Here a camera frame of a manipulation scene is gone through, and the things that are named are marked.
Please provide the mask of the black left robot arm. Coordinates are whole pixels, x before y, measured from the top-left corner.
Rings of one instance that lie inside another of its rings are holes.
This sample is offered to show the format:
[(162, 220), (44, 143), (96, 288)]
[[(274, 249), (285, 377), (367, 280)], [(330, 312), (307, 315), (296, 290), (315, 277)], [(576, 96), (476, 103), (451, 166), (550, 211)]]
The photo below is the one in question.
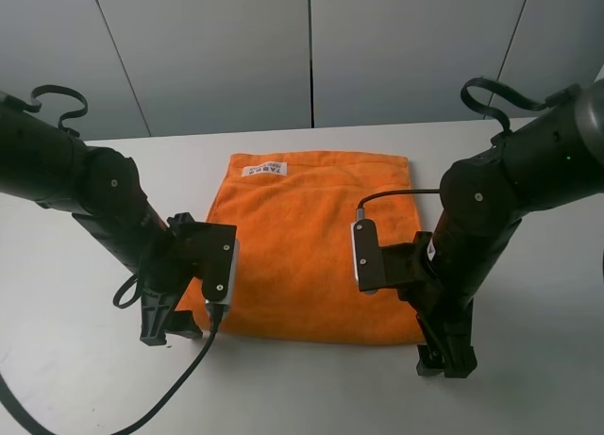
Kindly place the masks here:
[(131, 273), (113, 304), (141, 306), (140, 339), (164, 345), (169, 334), (201, 330), (179, 303), (201, 280), (210, 331), (231, 304), (238, 254), (233, 225), (199, 222), (189, 212), (162, 219), (141, 186), (135, 161), (84, 143), (67, 120), (84, 116), (87, 99), (57, 85), (35, 88), (29, 101), (1, 95), (1, 191), (43, 209), (71, 214)]

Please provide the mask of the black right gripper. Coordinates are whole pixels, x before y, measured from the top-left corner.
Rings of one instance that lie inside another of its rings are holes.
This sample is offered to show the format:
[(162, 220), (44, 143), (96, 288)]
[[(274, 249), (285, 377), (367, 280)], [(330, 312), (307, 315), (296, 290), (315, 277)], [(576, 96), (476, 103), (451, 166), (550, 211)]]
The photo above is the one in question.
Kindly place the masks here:
[(434, 235), (418, 231), (409, 243), (380, 248), (385, 287), (410, 304), (424, 336), (417, 345), (418, 376), (469, 377), (477, 367), (471, 345), (476, 292), (434, 244)]

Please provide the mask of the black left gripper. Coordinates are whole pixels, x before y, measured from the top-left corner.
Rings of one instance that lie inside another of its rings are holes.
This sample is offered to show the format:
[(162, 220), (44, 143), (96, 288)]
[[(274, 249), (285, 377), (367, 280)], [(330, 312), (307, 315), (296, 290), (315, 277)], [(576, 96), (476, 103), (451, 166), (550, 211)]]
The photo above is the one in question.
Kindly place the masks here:
[(190, 310), (170, 315), (173, 298), (169, 294), (184, 294), (195, 278), (201, 281), (202, 292), (205, 266), (223, 258), (224, 245), (233, 244), (235, 239), (233, 225), (197, 222), (189, 212), (168, 219), (167, 231), (153, 241), (139, 266), (143, 288), (149, 290), (141, 297), (140, 340), (145, 345), (166, 345), (165, 332), (185, 339), (203, 338)]

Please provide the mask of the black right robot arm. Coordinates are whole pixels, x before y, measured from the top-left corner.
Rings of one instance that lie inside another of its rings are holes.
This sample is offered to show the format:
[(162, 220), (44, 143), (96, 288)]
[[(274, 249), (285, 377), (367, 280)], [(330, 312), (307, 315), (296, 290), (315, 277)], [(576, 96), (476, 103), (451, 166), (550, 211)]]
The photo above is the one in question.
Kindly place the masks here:
[(420, 376), (465, 378), (477, 367), (473, 300), (525, 215), (603, 190), (603, 85), (567, 87), (542, 101), (484, 77), (461, 100), (496, 119), (488, 150), (454, 162), (441, 179), (432, 232), (381, 250), (386, 283), (411, 305), (424, 340)]

